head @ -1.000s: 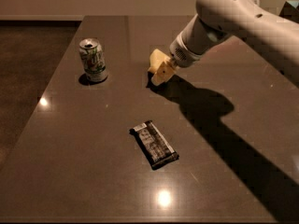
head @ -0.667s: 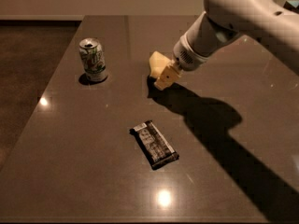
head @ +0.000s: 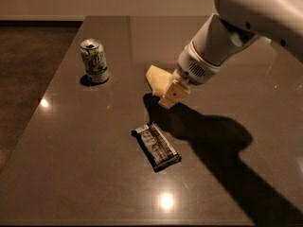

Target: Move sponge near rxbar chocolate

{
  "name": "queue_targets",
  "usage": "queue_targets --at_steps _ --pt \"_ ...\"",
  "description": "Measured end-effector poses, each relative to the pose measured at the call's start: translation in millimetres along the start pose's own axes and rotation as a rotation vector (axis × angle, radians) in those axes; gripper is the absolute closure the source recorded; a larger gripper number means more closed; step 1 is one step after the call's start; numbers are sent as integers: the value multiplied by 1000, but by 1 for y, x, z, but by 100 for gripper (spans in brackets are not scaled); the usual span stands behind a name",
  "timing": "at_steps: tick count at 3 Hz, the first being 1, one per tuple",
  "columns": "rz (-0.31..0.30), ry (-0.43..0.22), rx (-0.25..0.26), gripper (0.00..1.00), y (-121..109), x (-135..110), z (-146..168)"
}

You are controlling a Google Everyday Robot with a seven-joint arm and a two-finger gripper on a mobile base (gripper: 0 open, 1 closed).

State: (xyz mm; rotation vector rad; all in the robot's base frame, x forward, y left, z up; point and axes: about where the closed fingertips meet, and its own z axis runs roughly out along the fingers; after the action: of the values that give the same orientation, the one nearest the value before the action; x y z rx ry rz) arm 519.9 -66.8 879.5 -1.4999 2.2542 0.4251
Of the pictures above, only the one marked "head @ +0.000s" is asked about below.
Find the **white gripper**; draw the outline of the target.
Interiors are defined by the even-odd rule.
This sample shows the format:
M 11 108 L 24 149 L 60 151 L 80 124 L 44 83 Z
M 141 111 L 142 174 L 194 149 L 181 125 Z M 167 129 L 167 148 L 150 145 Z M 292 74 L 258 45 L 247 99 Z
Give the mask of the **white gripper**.
M 217 14 L 212 14 L 178 58 L 178 67 L 169 76 L 159 104 L 170 109 L 187 98 L 189 84 L 205 84 L 215 76 L 223 64 L 240 53 L 258 36 L 228 24 Z

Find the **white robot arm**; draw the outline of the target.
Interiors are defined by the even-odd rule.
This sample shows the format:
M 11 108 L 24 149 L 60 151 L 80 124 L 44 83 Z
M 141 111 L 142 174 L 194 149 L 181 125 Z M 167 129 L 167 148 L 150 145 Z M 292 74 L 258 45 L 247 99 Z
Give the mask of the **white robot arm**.
M 223 63 L 258 37 L 283 46 L 303 58 L 303 0 L 214 0 L 211 15 L 179 56 L 159 104 L 171 108 L 204 84 Z

